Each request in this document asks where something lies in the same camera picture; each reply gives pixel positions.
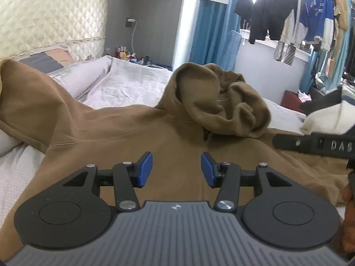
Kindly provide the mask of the person's right hand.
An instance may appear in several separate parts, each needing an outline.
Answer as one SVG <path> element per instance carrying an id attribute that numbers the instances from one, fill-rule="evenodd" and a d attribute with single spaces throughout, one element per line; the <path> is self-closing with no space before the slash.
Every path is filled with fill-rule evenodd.
<path id="1" fill-rule="evenodd" d="M 346 206 L 342 223 L 341 249 L 347 255 L 352 255 L 355 251 L 354 170 L 348 174 L 348 184 L 343 190 L 342 199 Z"/>

